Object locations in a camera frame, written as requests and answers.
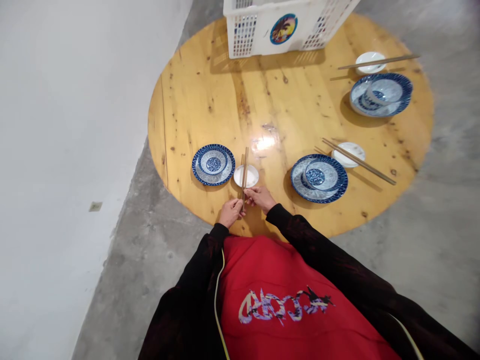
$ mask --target gray concrete floor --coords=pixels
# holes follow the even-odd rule
[[[180,44],[222,3],[194,0]],[[480,352],[480,4],[362,0],[355,11],[422,54],[435,126],[411,187],[332,241]],[[73,359],[135,359],[160,296],[210,228],[166,191],[145,144]]]

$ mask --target chopsticks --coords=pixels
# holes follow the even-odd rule
[[[350,69],[350,68],[360,68],[363,66],[370,66],[370,65],[382,65],[382,64],[387,64],[387,63],[393,63],[401,60],[408,60],[408,59],[416,59],[419,58],[420,55],[417,54],[410,54],[410,55],[404,55],[404,56],[398,56],[398,57],[390,57],[386,58],[383,60],[375,60],[375,61],[368,61],[368,62],[362,62],[359,64],[353,64],[353,65],[347,65],[347,66],[342,66],[339,67],[338,70],[343,70],[343,69]]]
[[[249,158],[249,148],[248,146],[245,148],[245,157],[243,161],[243,174],[242,174],[242,181],[241,181],[241,200],[243,204],[241,206],[241,212],[245,211],[245,185],[247,184],[247,177],[248,177],[248,158]]]
[[[353,160],[354,162],[356,162],[358,165],[360,166],[363,166],[365,169],[367,169],[368,171],[374,173],[375,175],[377,175],[379,178],[385,180],[387,183],[390,183],[392,185],[396,185],[397,182],[395,180],[392,180],[391,178],[389,178],[387,175],[383,174],[382,172],[378,171],[376,168],[370,166],[369,164],[367,164],[365,161],[359,159],[358,157],[356,157],[355,155],[349,153],[348,151],[342,149],[341,147],[335,145],[334,143],[328,141],[326,138],[322,137],[322,141],[327,144],[328,146],[330,146],[331,148],[337,150],[339,153],[341,153],[342,155],[345,155],[347,158],[349,158],[350,160]]]

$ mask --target wall socket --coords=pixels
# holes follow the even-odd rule
[[[102,202],[92,201],[90,205],[90,209],[88,211],[89,212],[100,211],[100,209],[102,208],[102,204],[103,204]]]

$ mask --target black sleeve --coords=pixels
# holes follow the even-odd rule
[[[404,354],[412,349],[408,349],[410,342],[405,342],[403,330],[392,316],[405,326],[425,359],[480,359],[421,306],[398,294],[387,281],[315,230],[303,216],[292,215],[277,204],[266,220],[280,230],[310,267],[357,307],[402,358],[410,358]]]
[[[210,234],[205,234],[201,239],[176,287],[191,292],[206,291],[212,275],[214,260],[221,254],[224,240],[228,235],[229,229],[216,223]]]
[[[198,338],[195,324],[206,296],[215,262],[229,230],[216,223],[205,234],[175,287],[160,299],[145,335],[138,359],[184,359],[190,357],[191,339]]]
[[[281,204],[270,209],[266,220],[300,253],[303,260],[335,284],[340,291],[371,291],[371,284],[389,292],[394,288],[368,270],[317,230],[301,215],[292,215]]]

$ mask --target wooden tabletop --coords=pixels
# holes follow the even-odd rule
[[[358,115],[349,93],[361,78],[354,64],[365,52],[387,58],[410,51],[368,18],[352,13],[325,49],[230,60],[224,18],[187,41],[163,70],[148,113],[148,140],[155,167],[166,188],[192,213],[214,224],[225,201],[241,197],[233,178],[204,186],[193,175],[192,158],[207,144],[228,147],[241,163],[245,146],[249,163],[275,200],[292,214],[303,215],[332,237],[373,219],[409,187],[429,149],[433,97],[416,60],[389,63],[384,71],[413,83],[410,105],[391,118]],[[292,187],[290,171],[304,155],[326,154],[322,137],[363,147],[366,162],[395,179],[392,186],[362,167],[347,169],[348,189],[328,204],[309,202]],[[275,236],[258,208],[247,208],[230,232]]]

